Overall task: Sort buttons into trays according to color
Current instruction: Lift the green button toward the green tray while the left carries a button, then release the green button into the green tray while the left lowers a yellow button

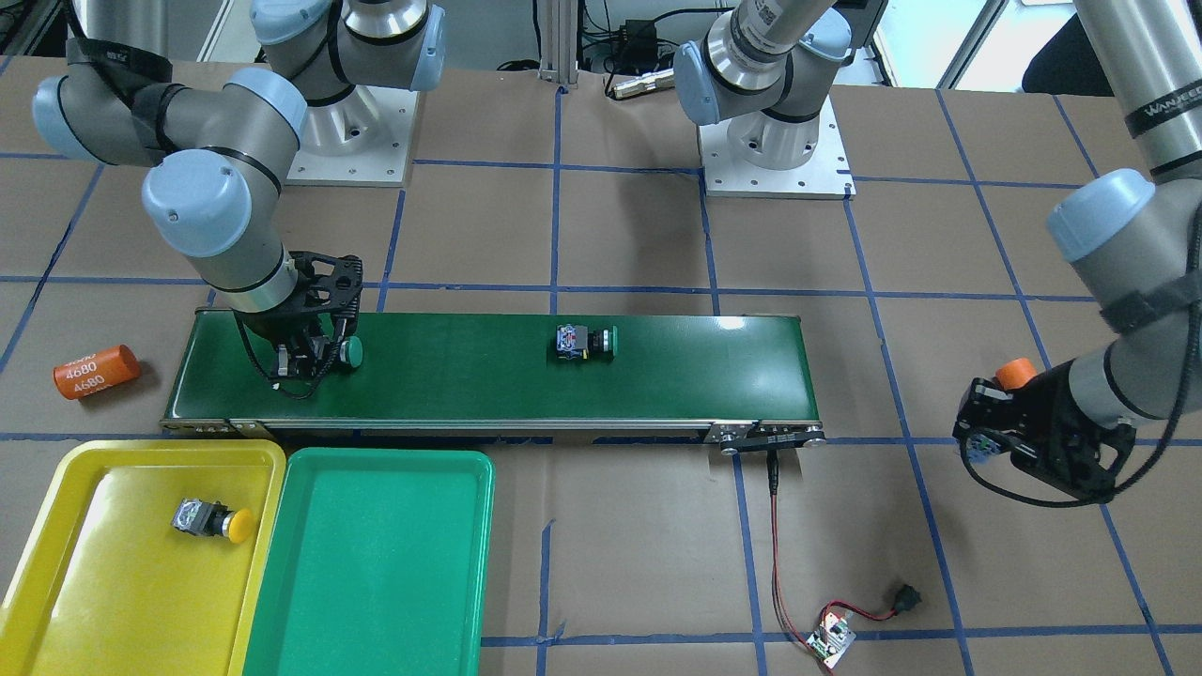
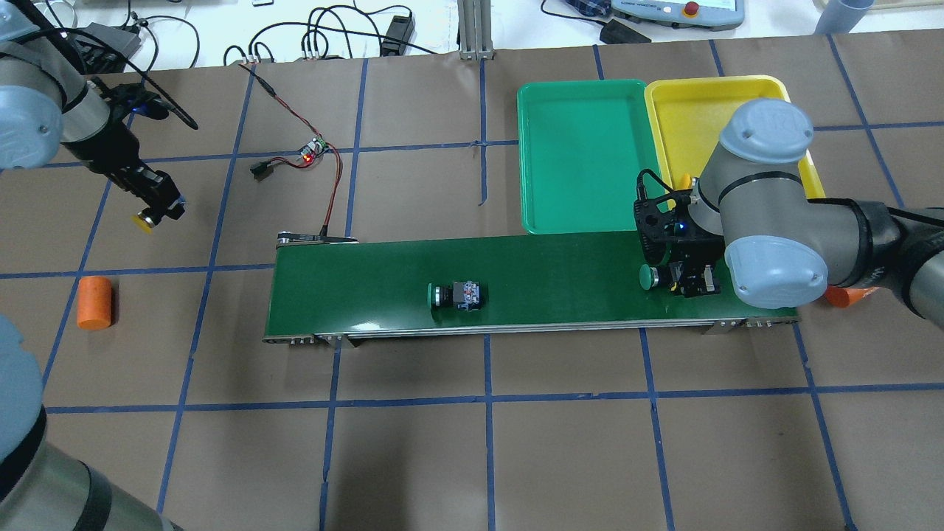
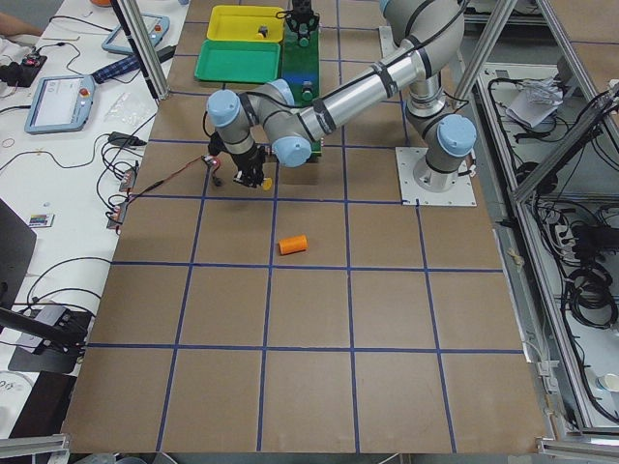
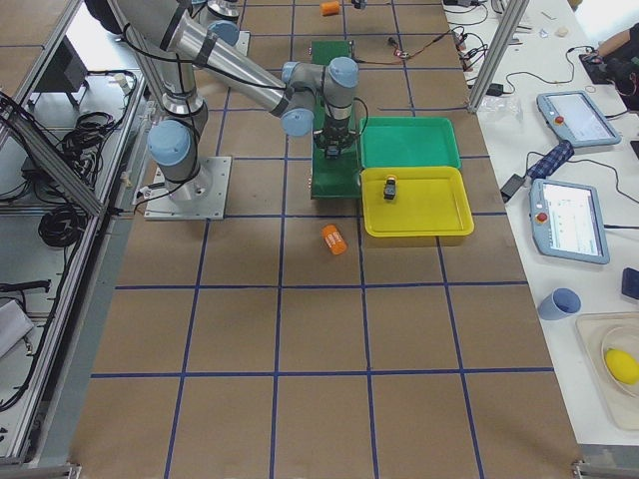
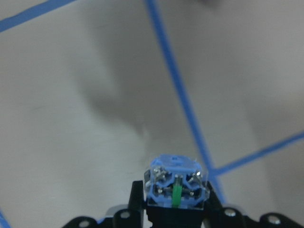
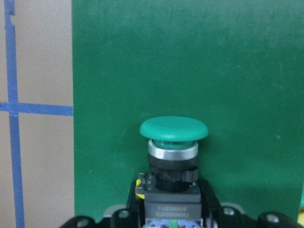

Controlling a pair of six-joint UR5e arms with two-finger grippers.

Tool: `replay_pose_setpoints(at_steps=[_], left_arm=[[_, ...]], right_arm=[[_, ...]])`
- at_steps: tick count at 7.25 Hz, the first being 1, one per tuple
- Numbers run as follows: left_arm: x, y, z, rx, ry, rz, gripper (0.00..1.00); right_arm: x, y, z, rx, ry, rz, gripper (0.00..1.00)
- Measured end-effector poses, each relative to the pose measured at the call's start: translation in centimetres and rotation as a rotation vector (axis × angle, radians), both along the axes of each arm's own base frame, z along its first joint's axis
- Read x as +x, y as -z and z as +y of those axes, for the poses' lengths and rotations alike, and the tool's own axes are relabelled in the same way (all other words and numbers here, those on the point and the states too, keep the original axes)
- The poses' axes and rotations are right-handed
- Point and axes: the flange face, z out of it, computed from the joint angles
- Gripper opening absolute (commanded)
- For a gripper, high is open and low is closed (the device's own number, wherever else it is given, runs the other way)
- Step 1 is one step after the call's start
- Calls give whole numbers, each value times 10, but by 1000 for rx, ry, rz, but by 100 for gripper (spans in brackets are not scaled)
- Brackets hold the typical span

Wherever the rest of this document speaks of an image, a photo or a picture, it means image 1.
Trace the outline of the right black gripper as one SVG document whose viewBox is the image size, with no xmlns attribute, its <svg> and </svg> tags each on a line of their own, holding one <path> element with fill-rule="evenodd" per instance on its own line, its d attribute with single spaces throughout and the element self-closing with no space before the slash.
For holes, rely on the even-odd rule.
<svg viewBox="0 0 1202 676">
<path fill-rule="evenodd" d="M 307 376 L 307 362 L 322 362 L 327 343 L 356 336 L 361 313 L 361 257 L 292 250 L 288 263 L 297 279 L 282 303 L 267 312 L 236 312 L 240 330 L 273 346 L 275 380 Z"/>
</svg>

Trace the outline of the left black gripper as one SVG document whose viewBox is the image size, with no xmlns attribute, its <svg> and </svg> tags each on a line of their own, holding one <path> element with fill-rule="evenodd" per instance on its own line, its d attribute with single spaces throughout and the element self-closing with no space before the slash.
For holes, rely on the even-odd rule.
<svg viewBox="0 0 1202 676">
<path fill-rule="evenodd" d="M 966 437 L 982 433 L 1001 446 L 996 456 L 1008 456 L 1011 466 L 1070 496 L 1072 503 L 1109 503 L 1119 496 L 1117 478 L 1131 456 L 1136 431 L 1129 423 L 1103 428 L 1088 419 L 1071 393 L 1070 367 L 1039 372 L 1017 391 L 1002 391 L 994 376 L 970 383 L 952 435 L 975 484 L 1018 503 L 1033 502 L 989 484 L 966 462 Z"/>
</svg>

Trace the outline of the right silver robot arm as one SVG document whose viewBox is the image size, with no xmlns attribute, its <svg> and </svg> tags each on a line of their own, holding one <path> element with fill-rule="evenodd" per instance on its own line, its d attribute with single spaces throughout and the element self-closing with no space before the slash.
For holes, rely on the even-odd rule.
<svg viewBox="0 0 1202 676">
<path fill-rule="evenodd" d="M 356 368 L 363 265 L 288 250 L 273 226 L 307 124 L 333 113 L 371 138 L 369 85 L 429 91 L 445 64 L 445 8 L 429 1 L 254 1 L 267 69 L 222 88 L 175 81 L 160 1 L 69 1 L 69 73 L 38 83 L 32 118 L 65 158 L 145 167 L 142 204 L 236 318 L 270 346 L 260 376 L 319 384 Z"/>
</svg>

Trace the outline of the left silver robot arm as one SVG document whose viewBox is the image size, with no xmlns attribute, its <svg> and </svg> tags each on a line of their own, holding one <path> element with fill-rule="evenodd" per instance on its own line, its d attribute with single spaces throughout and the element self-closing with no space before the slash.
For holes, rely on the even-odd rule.
<svg viewBox="0 0 1202 676">
<path fill-rule="evenodd" d="M 1200 408 L 1200 4 L 1077 1 L 1148 171 L 1117 168 L 1047 219 L 1115 342 L 1043 373 L 1016 360 L 974 379 L 952 434 L 966 468 L 1005 453 L 1059 490 L 1057 508 L 1111 502 L 1164 457 Z M 727 121 L 764 170 L 807 162 L 851 29 L 829 1 L 742 1 L 676 51 L 682 108 Z"/>
</svg>

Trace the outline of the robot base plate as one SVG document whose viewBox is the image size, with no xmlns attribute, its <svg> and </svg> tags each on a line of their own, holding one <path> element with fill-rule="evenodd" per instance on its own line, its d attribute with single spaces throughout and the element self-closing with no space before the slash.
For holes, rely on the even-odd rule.
<svg viewBox="0 0 1202 676">
<path fill-rule="evenodd" d="M 811 120 L 748 113 L 698 128 L 697 142 L 712 196 L 844 200 L 857 192 L 831 97 Z"/>
<path fill-rule="evenodd" d="M 357 85 L 310 107 L 286 183 L 297 186 L 403 188 L 422 94 Z"/>
</svg>

